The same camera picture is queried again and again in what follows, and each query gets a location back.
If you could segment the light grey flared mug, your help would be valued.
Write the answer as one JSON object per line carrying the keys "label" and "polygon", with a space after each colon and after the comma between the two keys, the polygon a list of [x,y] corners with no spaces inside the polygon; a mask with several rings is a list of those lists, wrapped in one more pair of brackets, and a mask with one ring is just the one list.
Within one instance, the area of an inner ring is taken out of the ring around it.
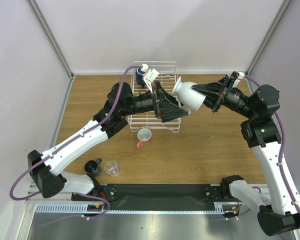
{"label": "light grey flared mug", "polygon": [[182,77],[179,76],[171,92],[191,112],[197,112],[206,98],[206,95],[192,89],[194,85],[196,85],[195,82],[183,82]]}

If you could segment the pink ceramic mug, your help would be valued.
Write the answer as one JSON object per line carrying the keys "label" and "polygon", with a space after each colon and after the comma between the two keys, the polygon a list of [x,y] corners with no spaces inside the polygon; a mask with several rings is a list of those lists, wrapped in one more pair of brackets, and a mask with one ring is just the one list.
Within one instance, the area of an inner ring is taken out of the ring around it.
{"label": "pink ceramic mug", "polygon": [[142,128],[137,133],[138,143],[137,147],[140,149],[147,146],[152,138],[152,132],[148,128]]}

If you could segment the large dark blue mug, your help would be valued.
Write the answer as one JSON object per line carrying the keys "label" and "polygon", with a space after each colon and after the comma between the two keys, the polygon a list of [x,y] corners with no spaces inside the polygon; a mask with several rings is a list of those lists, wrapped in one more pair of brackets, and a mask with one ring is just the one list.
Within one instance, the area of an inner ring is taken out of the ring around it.
{"label": "large dark blue mug", "polygon": [[135,71],[135,79],[136,83],[141,86],[143,89],[145,88],[145,82],[144,82],[144,74],[146,70],[144,70],[143,67],[137,68]]}

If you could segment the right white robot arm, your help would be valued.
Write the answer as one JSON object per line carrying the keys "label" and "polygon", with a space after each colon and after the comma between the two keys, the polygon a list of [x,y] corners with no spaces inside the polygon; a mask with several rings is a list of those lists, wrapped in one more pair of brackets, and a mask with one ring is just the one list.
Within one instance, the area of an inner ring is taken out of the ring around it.
{"label": "right white robot arm", "polygon": [[222,180],[220,195],[225,201],[236,198],[243,202],[268,236],[298,230],[300,194],[284,158],[284,128],[281,121],[273,120],[280,108],[280,92],[271,85],[258,84],[247,96],[235,86],[241,79],[250,77],[234,71],[216,82],[194,84],[191,88],[204,96],[203,104],[212,112],[224,106],[247,119],[240,125],[241,134],[261,165],[270,197],[238,175]]}

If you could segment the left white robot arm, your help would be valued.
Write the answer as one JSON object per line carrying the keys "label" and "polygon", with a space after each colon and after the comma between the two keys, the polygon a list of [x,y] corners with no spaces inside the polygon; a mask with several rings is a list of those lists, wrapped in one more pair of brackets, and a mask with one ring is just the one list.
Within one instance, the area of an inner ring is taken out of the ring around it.
{"label": "left white robot arm", "polygon": [[82,129],[42,153],[33,150],[28,154],[30,176],[45,199],[61,192],[83,194],[91,201],[99,197],[100,188],[94,177],[69,173],[65,168],[127,126],[127,116],[154,112],[157,119],[166,123],[189,114],[158,81],[151,86],[152,90],[135,96],[128,83],[116,83],[104,107]]}

